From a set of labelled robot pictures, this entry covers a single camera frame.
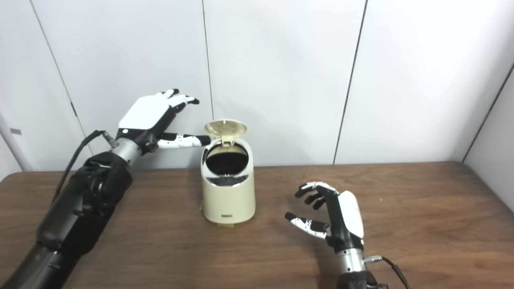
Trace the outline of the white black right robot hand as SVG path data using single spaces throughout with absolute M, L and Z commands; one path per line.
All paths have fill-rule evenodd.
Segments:
M 303 232 L 327 241 L 337 254 L 340 251 L 364 250 L 363 221 L 356 196 L 350 191 L 339 192 L 328 183 L 312 181 L 299 186 L 294 196 L 304 195 L 304 203 L 314 210 L 327 207 L 329 223 L 314 221 L 286 212 L 285 218 Z

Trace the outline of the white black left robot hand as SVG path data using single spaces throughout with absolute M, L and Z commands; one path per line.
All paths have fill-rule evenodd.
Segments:
M 200 104 L 195 97 L 170 89 L 136 100 L 118 123 L 116 139 L 132 141 L 141 154 L 157 149 L 204 147 L 211 143 L 207 135 L 167 133 L 175 117 L 188 105 Z

